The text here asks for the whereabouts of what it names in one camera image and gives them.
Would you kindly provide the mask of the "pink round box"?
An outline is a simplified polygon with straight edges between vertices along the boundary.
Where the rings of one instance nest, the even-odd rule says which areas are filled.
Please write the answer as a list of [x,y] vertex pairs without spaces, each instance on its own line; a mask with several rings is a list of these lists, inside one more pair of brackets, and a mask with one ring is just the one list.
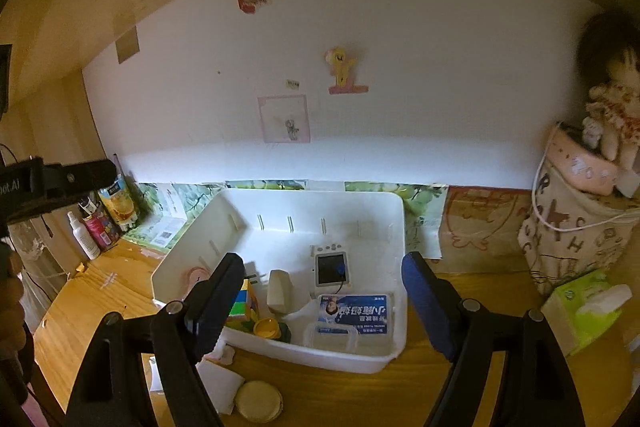
[[575,190],[600,196],[614,192],[618,167],[588,150],[562,122],[551,130],[544,156]]

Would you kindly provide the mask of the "small white digital camera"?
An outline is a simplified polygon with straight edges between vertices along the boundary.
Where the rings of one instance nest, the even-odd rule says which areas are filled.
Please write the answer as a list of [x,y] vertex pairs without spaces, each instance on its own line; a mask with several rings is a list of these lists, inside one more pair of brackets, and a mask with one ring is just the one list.
[[344,286],[350,282],[348,250],[340,243],[314,245],[311,247],[314,260],[314,286]]

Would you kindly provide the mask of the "yellow juice carton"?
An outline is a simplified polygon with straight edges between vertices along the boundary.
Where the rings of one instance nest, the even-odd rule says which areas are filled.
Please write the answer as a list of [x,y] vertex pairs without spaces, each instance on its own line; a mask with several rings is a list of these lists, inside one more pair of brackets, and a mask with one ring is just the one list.
[[111,185],[100,188],[98,194],[105,209],[122,233],[127,233],[137,226],[139,220],[137,206],[121,174],[116,176]]

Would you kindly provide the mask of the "beige angular device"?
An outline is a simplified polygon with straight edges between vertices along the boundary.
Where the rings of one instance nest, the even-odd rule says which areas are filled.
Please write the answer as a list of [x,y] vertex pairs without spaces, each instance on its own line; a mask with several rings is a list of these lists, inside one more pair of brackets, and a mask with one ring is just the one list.
[[267,287],[267,307],[283,314],[291,313],[292,292],[290,274],[283,270],[271,270]]

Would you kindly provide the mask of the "yellow pony wall sticker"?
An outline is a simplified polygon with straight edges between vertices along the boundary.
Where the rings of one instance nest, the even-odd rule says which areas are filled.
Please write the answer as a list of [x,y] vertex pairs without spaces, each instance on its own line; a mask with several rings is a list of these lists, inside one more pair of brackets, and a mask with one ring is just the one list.
[[352,75],[352,69],[357,64],[356,58],[349,58],[342,48],[332,48],[324,54],[326,64],[330,66],[334,83],[329,87],[330,95],[338,94],[365,94],[369,92],[368,86],[356,83]]

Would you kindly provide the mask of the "white spray bottle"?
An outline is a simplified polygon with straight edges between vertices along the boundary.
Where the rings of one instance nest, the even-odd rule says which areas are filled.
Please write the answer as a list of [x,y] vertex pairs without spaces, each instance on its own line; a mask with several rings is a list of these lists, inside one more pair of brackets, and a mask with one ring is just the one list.
[[91,236],[87,227],[84,225],[84,222],[78,219],[73,211],[69,211],[67,213],[67,219],[68,222],[70,222],[73,236],[75,237],[77,243],[79,244],[85,255],[90,260],[94,260],[99,257],[99,255],[101,254],[101,249]]

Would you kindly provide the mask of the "green tissue box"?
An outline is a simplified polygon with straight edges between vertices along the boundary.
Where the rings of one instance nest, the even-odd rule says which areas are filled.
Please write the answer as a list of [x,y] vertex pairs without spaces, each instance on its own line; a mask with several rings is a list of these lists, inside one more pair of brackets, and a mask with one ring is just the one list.
[[612,285],[594,270],[555,288],[541,311],[564,357],[570,357],[606,333],[631,297],[627,284]]

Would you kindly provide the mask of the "brown hair rag doll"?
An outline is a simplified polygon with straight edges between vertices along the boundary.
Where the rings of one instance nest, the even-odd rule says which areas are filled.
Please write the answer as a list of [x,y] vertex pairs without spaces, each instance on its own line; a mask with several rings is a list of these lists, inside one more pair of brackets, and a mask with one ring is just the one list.
[[577,48],[577,72],[588,88],[582,136],[617,167],[616,191],[639,190],[639,25],[608,11],[588,20]]

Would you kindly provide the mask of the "red snack can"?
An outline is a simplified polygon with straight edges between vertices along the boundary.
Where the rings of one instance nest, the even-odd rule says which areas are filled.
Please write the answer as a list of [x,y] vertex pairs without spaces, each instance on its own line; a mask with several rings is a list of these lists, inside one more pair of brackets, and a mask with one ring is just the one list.
[[119,231],[112,218],[100,202],[91,197],[83,199],[78,207],[91,237],[98,244],[100,251],[108,251],[119,240]]

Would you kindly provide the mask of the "white power adapter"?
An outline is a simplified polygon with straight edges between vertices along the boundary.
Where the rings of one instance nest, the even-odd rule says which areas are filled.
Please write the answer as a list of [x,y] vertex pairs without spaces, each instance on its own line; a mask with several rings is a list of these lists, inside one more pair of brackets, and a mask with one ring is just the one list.
[[244,378],[210,358],[204,358],[198,363],[196,370],[216,411],[231,415],[235,396],[244,384]]

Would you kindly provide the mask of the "letter print fabric bag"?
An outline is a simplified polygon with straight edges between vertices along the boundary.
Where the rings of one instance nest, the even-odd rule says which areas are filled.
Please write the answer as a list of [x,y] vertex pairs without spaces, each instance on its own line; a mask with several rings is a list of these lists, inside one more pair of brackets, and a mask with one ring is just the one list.
[[611,268],[638,223],[638,199],[575,190],[546,161],[537,173],[518,245],[537,291],[547,296],[588,272]]

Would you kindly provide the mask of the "brown cartoon poster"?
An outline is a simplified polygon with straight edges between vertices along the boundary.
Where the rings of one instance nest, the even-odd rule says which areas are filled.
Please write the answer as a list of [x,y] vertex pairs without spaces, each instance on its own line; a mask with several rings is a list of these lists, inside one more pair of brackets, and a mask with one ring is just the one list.
[[518,231],[527,216],[526,190],[452,186],[438,232],[442,273],[518,273],[527,263]]

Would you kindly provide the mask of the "colourful rubik cube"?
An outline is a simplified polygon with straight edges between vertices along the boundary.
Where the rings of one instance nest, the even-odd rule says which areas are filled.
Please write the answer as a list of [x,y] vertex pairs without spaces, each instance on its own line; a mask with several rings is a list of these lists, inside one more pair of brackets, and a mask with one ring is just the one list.
[[259,301],[250,279],[245,277],[226,321],[229,329],[251,334],[260,320]]

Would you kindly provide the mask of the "green landscape poster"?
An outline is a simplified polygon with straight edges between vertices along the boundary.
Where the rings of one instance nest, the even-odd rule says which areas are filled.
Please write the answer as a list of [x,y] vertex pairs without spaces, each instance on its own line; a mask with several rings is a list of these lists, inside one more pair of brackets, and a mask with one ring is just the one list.
[[449,186],[369,181],[248,180],[205,184],[136,183],[132,186],[143,213],[124,234],[138,246],[167,254],[212,202],[233,207],[239,229],[361,237],[378,220],[399,230],[394,195],[405,213],[405,245],[426,259],[442,257],[438,231]]

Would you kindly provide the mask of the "pink framed wall drawing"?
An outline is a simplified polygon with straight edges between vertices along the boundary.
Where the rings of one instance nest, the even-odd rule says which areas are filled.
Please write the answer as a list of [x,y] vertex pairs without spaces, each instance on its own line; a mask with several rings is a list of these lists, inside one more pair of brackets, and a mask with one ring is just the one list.
[[258,108],[265,143],[310,142],[305,95],[261,96],[258,98]]

